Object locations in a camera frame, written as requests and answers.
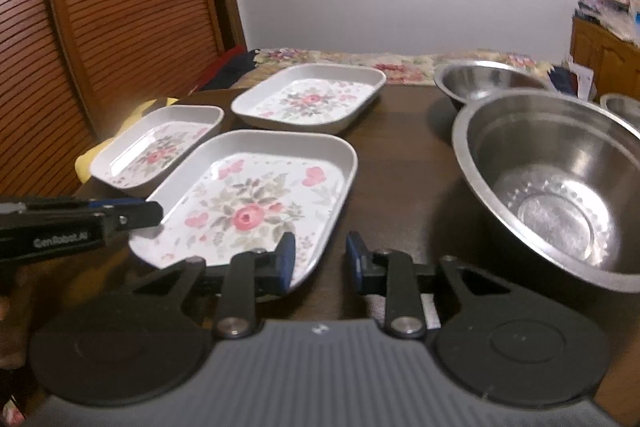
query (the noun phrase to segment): dark blue cloth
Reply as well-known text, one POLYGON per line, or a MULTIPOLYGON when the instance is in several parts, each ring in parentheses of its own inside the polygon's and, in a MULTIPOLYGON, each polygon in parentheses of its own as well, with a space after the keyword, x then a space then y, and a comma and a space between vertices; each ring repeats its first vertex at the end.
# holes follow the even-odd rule
POLYGON ((551 79, 551 83, 553 83, 558 91, 578 96, 571 79, 571 71, 561 68, 560 66, 554 66, 554 68, 549 71, 549 79, 551 79))
POLYGON ((254 57, 257 52, 257 50, 251 50, 250 52, 231 57, 229 61, 220 68, 218 73, 202 86, 200 91, 227 89, 233 86, 245 73, 255 70, 254 57))

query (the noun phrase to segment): white rectangular dish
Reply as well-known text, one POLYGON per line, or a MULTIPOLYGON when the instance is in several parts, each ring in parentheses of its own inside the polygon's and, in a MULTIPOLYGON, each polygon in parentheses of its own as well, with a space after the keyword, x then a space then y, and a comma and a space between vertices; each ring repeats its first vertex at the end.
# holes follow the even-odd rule
POLYGON ((220 132, 224 116, 208 105, 156 109, 98 153, 91 175, 132 196, 148 196, 198 143, 220 132))
POLYGON ((158 227, 134 230, 131 250, 163 268, 192 255, 226 264, 296 236, 291 289, 313 271, 358 168, 345 140, 326 134, 238 130, 199 146, 148 198, 158 227))
POLYGON ((273 130, 337 134, 385 85, 375 68, 300 64, 238 96, 231 110, 246 123, 273 130))

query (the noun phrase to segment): floral bedspread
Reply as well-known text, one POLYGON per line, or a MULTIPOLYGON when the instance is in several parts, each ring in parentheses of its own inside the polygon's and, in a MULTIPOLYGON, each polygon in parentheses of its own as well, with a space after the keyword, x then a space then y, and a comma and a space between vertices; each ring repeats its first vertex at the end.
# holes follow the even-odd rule
POLYGON ((434 72, 437 67, 450 60, 459 59, 494 60, 511 66, 525 68, 527 71, 546 76, 552 68, 550 62, 531 60, 525 55, 499 53, 488 50, 476 50, 468 53, 444 55, 395 55, 384 53, 350 54, 337 52, 318 52, 283 48, 279 50, 259 50, 254 61, 257 68, 244 74, 234 87, 251 87, 260 83, 279 70, 307 62, 332 64, 351 64, 353 66, 371 66, 384 71, 388 84, 408 86, 433 86, 434 72))

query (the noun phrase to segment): metal mixing bowl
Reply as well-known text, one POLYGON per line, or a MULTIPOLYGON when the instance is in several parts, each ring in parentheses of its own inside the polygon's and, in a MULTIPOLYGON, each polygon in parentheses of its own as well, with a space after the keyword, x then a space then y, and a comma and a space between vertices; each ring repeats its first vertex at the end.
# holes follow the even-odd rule
POLYGON ((572 96, 517 89, 468 104, 452 143, 469 186, 507 232, 505 245, 516 237, 579 279, 640 293, 633 126, 572 96))
POLYGON ((548 78, 488 60, 454 60, 436 72, 435 83, 456 109, 472 100, 515 87, 556 90, 548 78))
POLYGON ((640 129, 640 102, 638 100, 624 94, 610 92, 600 97, 600 105, 640 129))

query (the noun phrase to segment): pink butterfly pattern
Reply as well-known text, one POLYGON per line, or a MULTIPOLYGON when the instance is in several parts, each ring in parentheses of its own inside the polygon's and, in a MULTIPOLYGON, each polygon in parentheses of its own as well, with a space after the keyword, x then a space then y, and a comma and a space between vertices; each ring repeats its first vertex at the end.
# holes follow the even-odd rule
POLYGON ((302 180, 302 184, 305 187, 313 187, 326 180, 324 171, 320 167, 309 167, 306 170, 306 178, 302 180))
POLYGON ((237 162, 233 162, 228 167, 219 169, 218 179, 223 180, 231 173, 238 174, 238 172, 242 172, 242 166, 244 166, 244 160, 238 160, 237 162))
POLYGON ((187 217, 187 219, 184 220, 184 223, 190 229, 201 229, 207 224, 207 219, 209 219, 209 214, 201 212, 196 216, 187 217))

